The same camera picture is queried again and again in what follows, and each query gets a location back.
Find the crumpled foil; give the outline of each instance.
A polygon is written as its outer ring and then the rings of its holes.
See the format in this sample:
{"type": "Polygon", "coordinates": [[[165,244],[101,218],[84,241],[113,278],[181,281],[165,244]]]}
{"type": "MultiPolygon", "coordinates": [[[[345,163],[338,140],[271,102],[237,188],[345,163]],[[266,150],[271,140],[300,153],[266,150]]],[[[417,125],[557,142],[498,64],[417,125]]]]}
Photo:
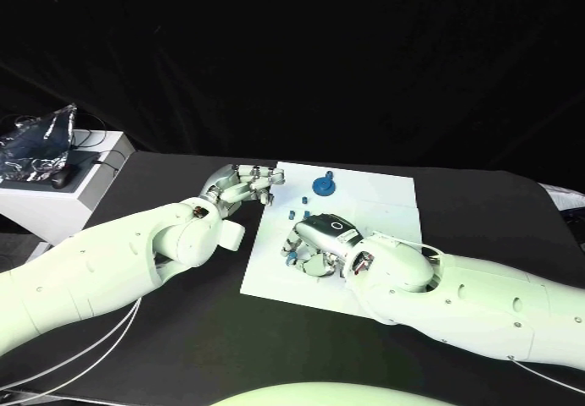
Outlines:
{"type": "Polygon", "coordinates": [[[21,121],[0,135],[0,178],[35,182],[47,180],[65,166],[77,106],[71,104],[41,118],[21,121]]]}

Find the small blue piece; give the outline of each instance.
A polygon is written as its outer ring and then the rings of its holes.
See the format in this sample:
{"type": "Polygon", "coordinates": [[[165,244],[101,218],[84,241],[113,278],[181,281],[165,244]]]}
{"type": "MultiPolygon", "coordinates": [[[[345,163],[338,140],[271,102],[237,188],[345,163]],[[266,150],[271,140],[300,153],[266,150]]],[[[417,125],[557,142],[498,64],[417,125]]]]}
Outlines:
{"type": "Polygon", "coordinates": [[[328,171],[323,178],[316,178],[313,182],[313,192],[319,196],[332,196],[336,192],[336,182],[333,181],[333,172],[328,171]]]}
{"type": "Polygon", "coordinates": [[[297,259],[297,252],[296,251],[290,251],[289,252],[289,256],[287,256],[287,266],[290,266],[290,262],[294,261],[297,259]]]}

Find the black curtain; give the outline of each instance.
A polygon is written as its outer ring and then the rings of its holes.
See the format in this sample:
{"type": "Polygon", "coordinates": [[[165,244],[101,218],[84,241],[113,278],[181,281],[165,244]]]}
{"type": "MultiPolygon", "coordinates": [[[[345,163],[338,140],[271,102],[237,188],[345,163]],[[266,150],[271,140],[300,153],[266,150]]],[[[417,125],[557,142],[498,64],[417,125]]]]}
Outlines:
{"type": "Polygon", "coordinates": [[[15,2],[0,113],[75,102],[150,151],[585,189],[581,17],[562,1],[15,2]]]}

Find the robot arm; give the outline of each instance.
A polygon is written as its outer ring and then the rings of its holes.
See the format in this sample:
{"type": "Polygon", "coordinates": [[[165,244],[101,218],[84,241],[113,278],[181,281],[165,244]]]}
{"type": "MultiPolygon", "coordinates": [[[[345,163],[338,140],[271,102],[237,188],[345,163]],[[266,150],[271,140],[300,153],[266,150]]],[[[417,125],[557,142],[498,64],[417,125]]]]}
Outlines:
{"type": "Polygon", "coordinates": [[[0,274],[0,355],[54,328],[120,309],[217,247],[238,250],[244,227],[225,218],[243,200],[271,204],[281,169],[224,167],[201,197],[88,228],[0,274]]]}
{"type": "Polygon", "coordinates": [[[487,357],[585,370],[583,289],[437,249],[424,256],[413,246],[421,244],[382,233],[362,238],[352,224],[358,234],[340,241],[333,223],[349,224],[320,215],[296,225],[283,247],[287,265],[312,276],[333,276],[323,266],[320,272],[306,270],[317,255],[299,265],[297,250],[307,244],[320,255],[335,256],[339,277],[375,320],[408,325],[487,357]]]}

